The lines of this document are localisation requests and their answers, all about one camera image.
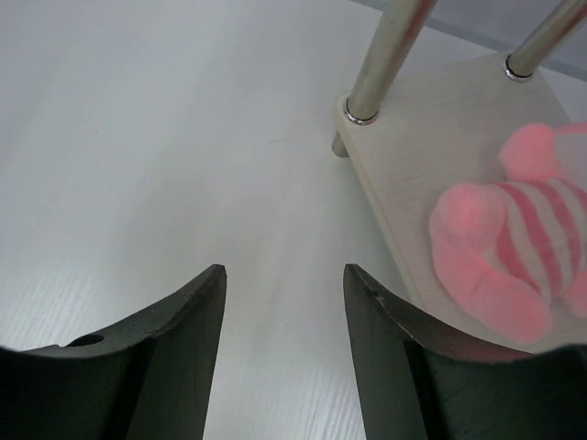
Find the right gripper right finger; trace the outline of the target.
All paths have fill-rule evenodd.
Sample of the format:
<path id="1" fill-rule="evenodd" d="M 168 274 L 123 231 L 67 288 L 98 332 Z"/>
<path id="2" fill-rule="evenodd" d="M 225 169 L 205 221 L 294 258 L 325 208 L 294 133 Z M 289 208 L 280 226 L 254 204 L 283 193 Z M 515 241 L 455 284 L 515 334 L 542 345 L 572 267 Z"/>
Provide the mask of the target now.
<path id="1" fill-rule="evenodd" d="M 460 331 L 348 264 L 343 292 L 370 439 L 583 439 L 586 348 L 530 354 Z"/>

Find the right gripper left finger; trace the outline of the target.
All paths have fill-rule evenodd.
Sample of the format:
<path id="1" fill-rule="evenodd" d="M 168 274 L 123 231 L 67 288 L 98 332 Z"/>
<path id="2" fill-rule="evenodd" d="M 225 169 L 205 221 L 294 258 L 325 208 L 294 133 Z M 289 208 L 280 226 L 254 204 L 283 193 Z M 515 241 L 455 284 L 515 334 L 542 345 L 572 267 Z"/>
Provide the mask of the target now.
<path id="1" fill-rule="evenodd" d="M 2 438 L 202 438 L 226 294 L 215 264 L 66 346 L 2 348 Z"/>

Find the pink striped plush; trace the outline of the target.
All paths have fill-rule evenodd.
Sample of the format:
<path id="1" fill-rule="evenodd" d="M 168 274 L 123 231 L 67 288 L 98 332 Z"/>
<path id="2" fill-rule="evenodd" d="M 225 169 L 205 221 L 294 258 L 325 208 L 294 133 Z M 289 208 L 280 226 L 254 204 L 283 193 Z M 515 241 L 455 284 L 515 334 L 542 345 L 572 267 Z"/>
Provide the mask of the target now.
<path id="1" fill-rule="evenodd" d="M 530 124 L 502 146 L 505 178 L 442 193 L 433 266 L 462 311 L 517 343 L 545 337 L 551 304 L 586 315 L 586 125 Z"/>

